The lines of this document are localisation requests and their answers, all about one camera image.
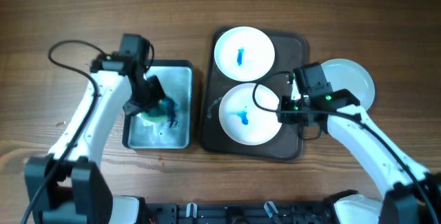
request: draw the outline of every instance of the wooden surface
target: wooden surface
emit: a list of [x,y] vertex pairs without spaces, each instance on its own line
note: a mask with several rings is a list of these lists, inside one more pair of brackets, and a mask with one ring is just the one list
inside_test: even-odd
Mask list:
[[[299,32],[310,61],[352,59],[376,85],[373,120],[406,153],[441,170],[441,0],[0,0],[0,223],[28,204],[23,165],[65,129],[86,86],[50,64],[48,48],[85,39],[117,50],[124,32],[152,41],[158,59],[187,59],[205,84],[209,44],[225,25]],[[95,51],[69,45],[55,57],[84,66]],[[196,100],[201,91],[196,88]],[[114,194],[147,202],[231,203],[316,200],[346,189],[379,197],[338,142],[308,142],[300,159],[275,163],[181,151],[135,152],[121,144],[122,118],[105,146],[102,173]]]

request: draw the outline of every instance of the wood grain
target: wood grain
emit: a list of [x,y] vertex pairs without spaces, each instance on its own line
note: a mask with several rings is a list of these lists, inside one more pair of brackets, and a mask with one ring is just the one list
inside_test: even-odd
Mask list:
[[[376,84],[369,113],[406,153],[441,170],[441,0],[0,0],[0,223],[17,223],[28,204],[23,165],[62,134],[86,81],[58,69],[47,49],[85,39],[116,50],[124,32],[142,34],[158,59],[187,59],[204,84],[209,44],[226,25],[299,32],[310,61],[348,58]],[[55,53],[87,70],[94,51]],[[196,89],[196,99],[202,92]],[[115,194],[147,202],[232,203],[312,200],[346,189],[379,197],[346,149],[326,136],[293,163],[204,152],[135,152],[121,144],[122,119],[105,146],[102,172]]]

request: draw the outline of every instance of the gray tray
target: gray tray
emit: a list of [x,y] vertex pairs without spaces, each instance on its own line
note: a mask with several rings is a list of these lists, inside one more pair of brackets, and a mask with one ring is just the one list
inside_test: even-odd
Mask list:
[[171,124],[150,123],[139,114],[126,116],[123,145],[134,150],[183,149],[189,145],[192,121],[193,65],[189,61],[156,60],[147,77],[156,75],[165,95],[176,103]]

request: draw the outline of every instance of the robotic arm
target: robotic arm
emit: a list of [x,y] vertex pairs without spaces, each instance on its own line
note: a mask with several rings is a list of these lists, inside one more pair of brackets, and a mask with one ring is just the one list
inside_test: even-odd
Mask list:
[[[165,97],[157,77],[144,78],[149,43],[139,35],[125,34],[119,52],[100,54],[92,62],[92,78],[100,97],[76,145],[64,160],[57,177],[32,209],[36,223],[150,223],[145,200],[133,196],[112,196],[99,172],[104,144],[121,108],[126,116],[148,110]],[[384,202],[349,195],[334,202],[340,223],[415,223],[431,220],[414,180],[400,166],[380,137],[409,168],[430,195],[437,213],[441,209],[439,176],[401,151],[369,118],[349,91],[333,92],[317,63],[296,68],[289,75],[291,96],[282,96],[278,120],[284,124],[319,125],[341,142],[359,161],[377,185]],[[92,101],[90,83],[69,126],[45,158],[32,157],[25,167],[25,181],[32,198],[54,162],[79,127]],[[72,179],[72,187],[57,181]]]

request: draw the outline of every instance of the white plate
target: white plate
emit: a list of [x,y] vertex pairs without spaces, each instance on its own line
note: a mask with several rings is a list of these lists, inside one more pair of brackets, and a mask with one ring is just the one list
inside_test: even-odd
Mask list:
[[371,107],[375,87],[371,75],[361,65],[348,59],[332,59],[324,62],[322,68],[333,91],[347,89],[360,100],[365,110]]
[[[260,145],[272,139],[282,123],[276,113],[261,110],[252,99],[255,83],[244,83],[232,88],[219,106],[219,121],[227,135],[244,145]],[[256,101],[263,107],[277,109],[279,99],[263,85],[257,87]]]
[[214,47],[214,60],[227,77],[241,82],[265,75],[274,63],[274,46],[262,31],[238,27],[226,31]]

